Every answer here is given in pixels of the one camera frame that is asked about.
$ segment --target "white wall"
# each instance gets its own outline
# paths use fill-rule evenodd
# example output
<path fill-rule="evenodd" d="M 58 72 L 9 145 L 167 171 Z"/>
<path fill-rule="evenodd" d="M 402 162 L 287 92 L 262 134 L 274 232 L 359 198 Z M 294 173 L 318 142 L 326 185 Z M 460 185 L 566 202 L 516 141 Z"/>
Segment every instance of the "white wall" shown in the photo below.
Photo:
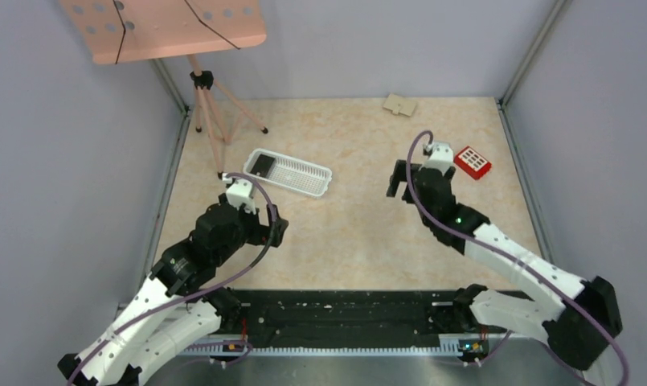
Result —
<path fill-rule="evenodd" d="M 179 122 L 147 63 L 92 64 L 58 2 L 0 2 L 0 385 L 64 384 L 132 295 Z"/>
<path fill-rule="evenodd" d="M 238 97 L 500 97 L 553 0 L 260 4 L 265 43 L 201 58 Z M 187 60 L 167 63 L 192 104 Z"/>
<path fill-rule="evenodd" d="M 631 384 L 647 384 L 647 0 L 573 2 L 510 120 L 555 258 L 616 287 Z"/>

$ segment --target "pink music stand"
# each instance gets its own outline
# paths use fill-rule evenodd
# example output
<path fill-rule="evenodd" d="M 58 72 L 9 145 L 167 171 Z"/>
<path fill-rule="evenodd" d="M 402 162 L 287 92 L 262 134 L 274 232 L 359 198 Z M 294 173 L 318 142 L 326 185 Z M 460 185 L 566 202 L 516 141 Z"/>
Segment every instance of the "pink music stand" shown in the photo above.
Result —
<path fill-rule="evenodd" d="M 98 64 L 117 64 L 185 55 L 193 69 L 195 83 L 194 121 L 207 129 L 219 177 L 223 160 L 217 141 L 228 144 L 230 133 L 210 92 L 212 85 L 223 92 L 251 121 L 267 133 L 266 125 L 255 117 L 232 93 L 203 71 L 195 54 L 253 47 L 266 40 L 259 0 L 60 0 L 66 14 L 80 30 Z M 210 111 L 221 138 L 211 127 Z"/>

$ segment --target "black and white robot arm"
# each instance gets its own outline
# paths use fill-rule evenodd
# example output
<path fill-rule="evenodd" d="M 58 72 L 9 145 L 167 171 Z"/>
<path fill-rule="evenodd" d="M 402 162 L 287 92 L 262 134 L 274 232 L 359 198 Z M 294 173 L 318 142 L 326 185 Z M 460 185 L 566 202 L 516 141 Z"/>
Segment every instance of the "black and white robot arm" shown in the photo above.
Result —
<path fill-rule="evenodd" d="M 607 340 L 526 267 L 582 306 L 614 337 L 621 332 L 621 320 L 612 285 L 602 277 L 586 281 L 563 271 L 515 243 L 479 211 L 458 203 L 451 190 L 451 179 L 456 171 L 454 153 L 447 143 L 429 143 L 424 146 L 423 153 L 428 156 L 424 164 L 410 165 L 417 199 L 434 219 L 466 235 L 469 240 L 454 236 L 419 211 L 423 224 L 440 243 L 490 267 L 529 297 L 514 298 L 477 284 L 461 289 L 454 301 L 461 325 L 471 331 L 481 325 L 515 331 L 545 343 L 573 368 L 587 370 L 608 346 Z M 407 163 L 403 160 L 395 164 L 387 196 L 394 197 L 401 182 L 407 182 Z M 402 200 L 415 203 L 408 188 Z M 516 260 L 511 261 L 473 240 L 507 252 Z"/>
<path fill-rule="evenodd" d="M 244 244 L 270 246 L 281 244 L 288 222 L 278 215 L 269 224 L 259 222 L 259 210 L 253 199 L 254 186 L 243 179 L 225 180 L 229 187 L 196 221 L 190 235 L 169 247 L 155 264 L 133 300 L 116 320 L 89 347 L 78 354 L 67 354 L 59 362 L 66 379 L 95 350 L 72 382 L 77 386 L 143 385 L 167 361 L 194 341 L 209 335 L 222 325 L 222 310 L 230 302 L 212 304 L 208 294 L 188 304 L 189 313 L 158 330 L 172 312 L 168 307 L 120 329 L 144 313 L 199 290 Z"/>

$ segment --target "beige table surface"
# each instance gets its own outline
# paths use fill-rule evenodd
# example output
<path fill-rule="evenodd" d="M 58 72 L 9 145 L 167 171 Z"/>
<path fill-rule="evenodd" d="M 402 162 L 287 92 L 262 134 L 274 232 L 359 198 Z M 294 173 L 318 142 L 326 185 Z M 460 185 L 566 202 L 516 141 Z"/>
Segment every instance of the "beige table surface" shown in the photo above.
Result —
<path fill-rule="evenodd" d="M 472 283 L 510 289 L 503 277 L 436 241 L 416 208 L 385 197 L 397 158 L 412 139 L 430 129 L 455 151 L 471 145 L 493 167 L 479 181 L 458 170 L 457 199 L 487 215 L 519 244 L 538 253 L 498 111 L 492 98 L 416 98 L 412 117 L 382 109 L 384 99 L 246 101 L 270 133 L 242 120 L 226 147 L 226 170 L 242 171 L 258 147 L 287 154 L 333 171 L 328 191 L 312 199 L 266 185 L 290 221 L 279 248 L 232 286 L 249 289 L 445 290 Z M 233 125 L 235 110 L 220 102 Z M 174 182 L 156 261 L 162 251 L 188 236 L 195 220 L 217 201 L 225 186 L 217 179 L 207 133 L 188 132 Z M 415 162 L 424 157 L 416 154 Z M 266 211 L 257 199 L 261 219 Z M 217 272 L 215 281 L 246 266 L 260 247 L 246 245 Z"/>

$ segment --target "tripod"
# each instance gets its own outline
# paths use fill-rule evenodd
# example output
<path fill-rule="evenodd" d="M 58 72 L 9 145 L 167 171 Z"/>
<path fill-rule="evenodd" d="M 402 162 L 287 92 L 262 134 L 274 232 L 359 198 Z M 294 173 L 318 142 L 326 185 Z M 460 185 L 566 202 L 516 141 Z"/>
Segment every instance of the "tripod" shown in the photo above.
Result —
<path fill-rule="evenodd" d="M 231 92 L 229 92 L 220 82 L 218 82 L 211 71 L 203 71 L 198 64 L 198 59 L 195 55 L 187 55 L 190 66 L 193 68 L 193 72 L 190 73 L 190 78 L 193 80 L 193 85 L 195 86 L 195 109 L 193 110 L 193 121 L 195 122 L 195 131 L 198 133 L 203 131 L 202 121 L 205 123 L 205 129 L 207 130 L 207 135 L 210 138 L 210 145 L 212 147 L 212 156 L 214 157 L 215 164 L 217 166 L 217 175 L 221 179 L 221 174 L 223 173 L 223 160 L 219 154 L 218 141 L 223 141 L 226 145 L 231 143 L 231 139 L 235 134 L 235 131 L 238 129 L 239 119 L 235 120 L 233 130 L 231 132 L 227 131 L 226 125 L 223 122 L 221 112 L 219 111 L 219 106 L 217 105 L 215 98 L 210 92 L 211 87 L 214 85 L 219 89 L 224 95 L 228 97 L 233 104 L 240 109 L 240 111 L 245 114 L 250 121 L 254 122 L 255 125 L 260 129 L 264 134 L 268 133 L 266 125 L 262 123 L 255 115 L 248 110 L 240 101 L 238 101 Z M 222 137 L 217 138 L 215 136 L 215 131 L 212 129 L 212 123 L 210 119 L 210 110 L 215 117 L 216 124 L 219 127 Z"/>

